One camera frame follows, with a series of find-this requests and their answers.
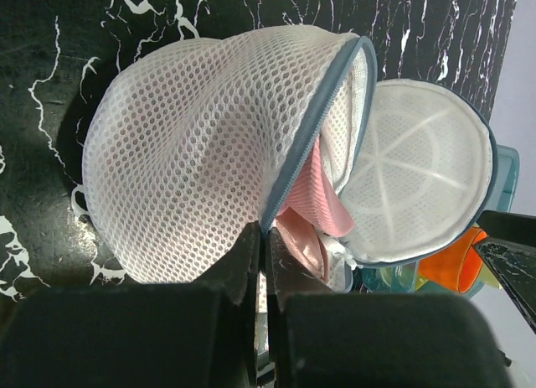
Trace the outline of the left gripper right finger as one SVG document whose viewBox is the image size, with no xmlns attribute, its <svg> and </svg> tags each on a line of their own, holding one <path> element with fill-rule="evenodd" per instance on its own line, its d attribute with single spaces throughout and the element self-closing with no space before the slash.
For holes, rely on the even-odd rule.
<svg viewBox="0 0 536 388">
<path fill-rule="evenodd" d="M 336 293 L 265 240 L 270 355 L 279 387 L 509 387 L 485 318 L 451 294 Z"/>
</svg>

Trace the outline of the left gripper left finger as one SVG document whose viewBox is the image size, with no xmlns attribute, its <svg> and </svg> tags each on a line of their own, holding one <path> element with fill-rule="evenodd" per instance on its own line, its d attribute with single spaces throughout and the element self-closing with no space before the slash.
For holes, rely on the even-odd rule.
<svg viewBox="0 0 536 388">
<path fill-rule="evenodd" d="M 1 332 L 4 387 L 253 387 L 260 227 L 194 282 L 46 288 Z"/>
</svg>

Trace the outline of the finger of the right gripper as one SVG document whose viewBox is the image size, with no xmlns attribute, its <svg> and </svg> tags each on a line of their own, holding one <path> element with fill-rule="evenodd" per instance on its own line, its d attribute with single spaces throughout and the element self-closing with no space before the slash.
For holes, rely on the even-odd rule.
<svg viewBox="0 0 536 388">
<path fill-rule="evenodd" d="M 535 332 L 535 248 L 504 240 L 483 240 L 474 248 Z"/>
<path fill-rule="evenodd" d="M 535 241 L 536 219 L 532 215 L 485 210 L 477 223 L 492 238 L 504 241 Z"/>
</svg>

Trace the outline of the pink bra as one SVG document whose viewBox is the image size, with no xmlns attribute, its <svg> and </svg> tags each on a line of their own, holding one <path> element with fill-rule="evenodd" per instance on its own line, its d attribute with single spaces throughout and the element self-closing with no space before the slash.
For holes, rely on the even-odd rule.
<svg viewBox="0 0 536 388">
<path fill-rule="evenodd" d="M 280 209 L 275 227 L 287 249 L 314 277 L 328 280 L 330 260 L 320 234 L 342 237 L 354 222 L 322 167 L 320 141 L 312 146 Z"/>
</svg>

